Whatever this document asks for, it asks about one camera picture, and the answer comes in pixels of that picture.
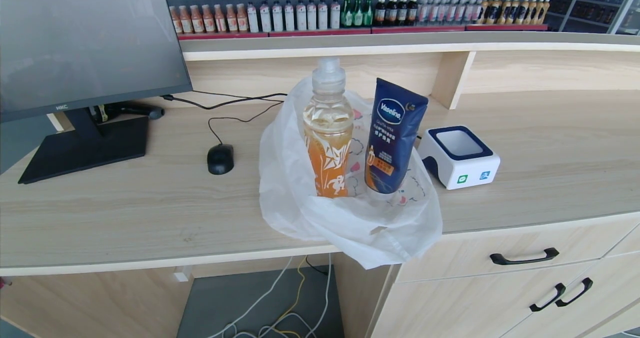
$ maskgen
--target drawer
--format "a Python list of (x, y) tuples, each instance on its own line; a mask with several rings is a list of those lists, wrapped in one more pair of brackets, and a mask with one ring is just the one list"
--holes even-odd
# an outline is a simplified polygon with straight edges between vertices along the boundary
[(629, 235), (617, 244), (607, 256), (626, 254), (640, 251), (640, 225), (636, 226)]
[[(439, 279), (546, 267), (601, 258), (637, 224), (640, 214), (630, 213), (580, 221), (444, 235), (422, 258), (402, 265), (397, 281)], [(558, 255), (542, 262), (498, 265), (492, 254), (507, 260), (532, 260)]]

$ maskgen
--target vaseline logo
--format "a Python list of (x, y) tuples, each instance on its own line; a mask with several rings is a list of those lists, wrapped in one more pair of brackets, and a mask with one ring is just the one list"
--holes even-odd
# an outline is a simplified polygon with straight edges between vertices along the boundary
[(389, 124), (400, 124), (405, 109), (395, 100), (382, 99), (377, 106), (377, 114)]

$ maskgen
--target monitor stand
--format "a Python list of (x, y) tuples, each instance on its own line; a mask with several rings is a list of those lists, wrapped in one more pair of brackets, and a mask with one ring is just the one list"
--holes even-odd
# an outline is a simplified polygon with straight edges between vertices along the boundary
[(145, 155), (148, 117), (96, 125), (88, 108), (64, 114), (75, 130), (45, 137), (18, 183), (34, 183)]

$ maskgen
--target monitor screen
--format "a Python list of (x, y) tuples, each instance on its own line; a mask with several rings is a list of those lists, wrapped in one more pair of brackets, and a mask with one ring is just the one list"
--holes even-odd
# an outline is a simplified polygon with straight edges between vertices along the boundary
[(0, 119), (192, 89), (167, 0), (0, 0)]

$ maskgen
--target monitor base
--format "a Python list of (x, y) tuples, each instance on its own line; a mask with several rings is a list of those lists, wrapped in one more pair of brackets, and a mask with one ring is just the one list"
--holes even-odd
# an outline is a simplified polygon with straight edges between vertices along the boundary
[(45, 137), (18, 183), (35, 183), (145, 155), (148, 117), (106, 123), (96, 128), (101, 135), (98, 139), (87, 139), (79, 130)]

